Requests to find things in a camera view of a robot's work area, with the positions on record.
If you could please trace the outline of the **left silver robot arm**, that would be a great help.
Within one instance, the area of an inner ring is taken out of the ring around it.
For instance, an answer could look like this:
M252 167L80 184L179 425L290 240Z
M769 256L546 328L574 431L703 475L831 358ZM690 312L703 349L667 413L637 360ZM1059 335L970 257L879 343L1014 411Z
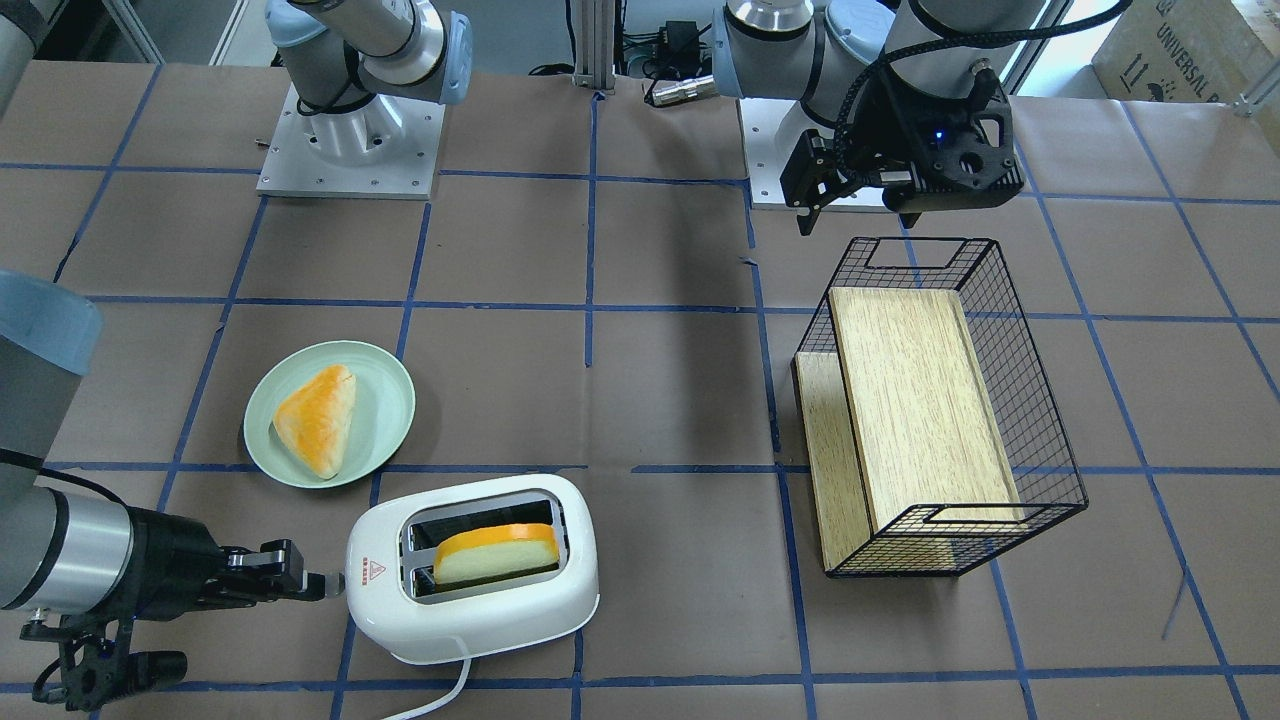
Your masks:
M1001 72L1051 38L1042 1L727 1L712 68L728 97L787 101L781 197L810 234L838 199L878 190L906 228L1020 193Z

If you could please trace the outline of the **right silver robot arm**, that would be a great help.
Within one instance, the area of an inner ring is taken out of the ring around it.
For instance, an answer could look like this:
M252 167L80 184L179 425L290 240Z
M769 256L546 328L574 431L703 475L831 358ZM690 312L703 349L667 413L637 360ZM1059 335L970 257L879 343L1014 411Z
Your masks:
M430 1L270 1L265 23L298 105L338 167L385 161L410 136L397 99L462 102L474 28ZM102 315L86 297L3 272L3 607L79 615L111 598L143 556L127 505L37 484Z

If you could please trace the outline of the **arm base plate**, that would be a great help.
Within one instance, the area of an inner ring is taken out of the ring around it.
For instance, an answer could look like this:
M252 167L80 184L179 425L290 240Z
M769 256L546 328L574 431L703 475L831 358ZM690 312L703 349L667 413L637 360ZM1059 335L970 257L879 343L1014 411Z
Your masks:
M300 113L289 88L256 190L288 199L428 201L447 108L376 95L343 114Z
M800 102L787 99L739 100L742 150L751 188L751 205L765 210L795 210L785 202L781 173L806 129L826 140L833 131L815 123Z

